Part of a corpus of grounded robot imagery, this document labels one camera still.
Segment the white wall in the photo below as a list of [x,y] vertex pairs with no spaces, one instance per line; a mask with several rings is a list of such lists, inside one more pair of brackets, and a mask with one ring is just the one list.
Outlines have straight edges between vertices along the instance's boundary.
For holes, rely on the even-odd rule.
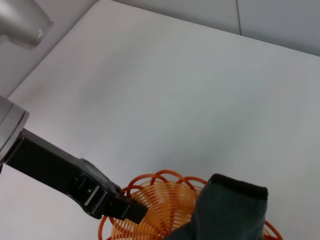
[[96,1],[36,0],[54,26],[33,50],[10,42],[0,45],[0,95],[8,97]]
[[320,56],[319,0],[115,1]]
[[159,14],[239,34],[236,0],[115,0]]
[[320,56],[319,0],[239,0],[242,35]]

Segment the white tabletop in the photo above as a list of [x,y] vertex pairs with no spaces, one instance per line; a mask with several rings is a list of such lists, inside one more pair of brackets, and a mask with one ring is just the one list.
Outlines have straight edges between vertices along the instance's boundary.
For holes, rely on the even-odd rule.
[[[10,99],[28,130],[122,187],[225,174],[268,187],[285,239],[319,238],[319,57],[100,1]],[[8,166],[0,179],[1,239],[97,238],[67,196]]]

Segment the orange wire basket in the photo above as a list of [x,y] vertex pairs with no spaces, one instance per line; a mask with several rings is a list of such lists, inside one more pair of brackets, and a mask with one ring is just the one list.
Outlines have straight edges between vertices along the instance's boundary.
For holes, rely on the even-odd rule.
[[[133,179],[121,193],[144,204],[149,208],[140,224],[128,219],[109,218],[113,225],[111,236],[107,240],[162,240],[173,230],[188,223],[194,212],[196,200],[207,181],[161,170],[156,174],[144,174]],[[98,229],[98,239],[103,240],[103,227],[107,220],[104,216]],[[265,221],[264,240],[283,240],[279,232]]]

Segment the black sock cuff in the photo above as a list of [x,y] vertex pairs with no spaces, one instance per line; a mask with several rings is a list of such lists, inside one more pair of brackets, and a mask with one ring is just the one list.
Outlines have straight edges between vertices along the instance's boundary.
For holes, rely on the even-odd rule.
[[233,178],[218,173],[212,175],[209,182],[220,184],[233,191],[247,195],[252,198],[261,199],[265,201],[268,200],[268,189],[266,187],[253,185],[245,181],[235,180]]

